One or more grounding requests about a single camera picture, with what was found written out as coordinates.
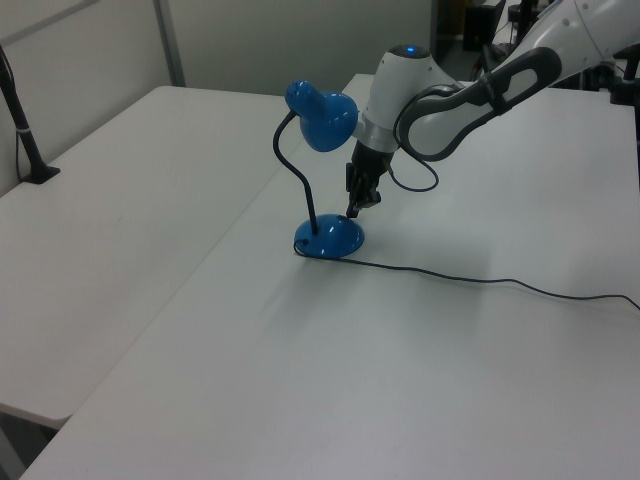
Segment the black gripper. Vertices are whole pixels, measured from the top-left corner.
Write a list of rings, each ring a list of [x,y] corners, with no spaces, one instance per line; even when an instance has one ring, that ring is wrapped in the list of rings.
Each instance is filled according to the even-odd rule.
[[[381,202],[381,194],[376,188],[393,155],[393,152],[379,152],[361,142],[355,144],[351,161],[346,165],[347,218],[356,218],[360,208],[370,208]],[[360,195],[361,183],[368,190],[362,190]]]

